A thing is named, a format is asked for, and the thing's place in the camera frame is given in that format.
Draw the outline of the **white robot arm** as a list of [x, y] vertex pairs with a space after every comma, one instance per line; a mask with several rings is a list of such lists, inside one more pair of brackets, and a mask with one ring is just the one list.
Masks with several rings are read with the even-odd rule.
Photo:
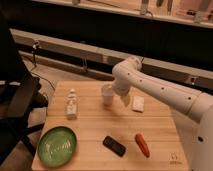
[[135, 87], [173, 107], [199, 124], [189, 171], [213, 171], [213, 95], [155, 78], [141, 72], [138, 57], [129, 57], [112, 69], [114, 92], [127, 96]]

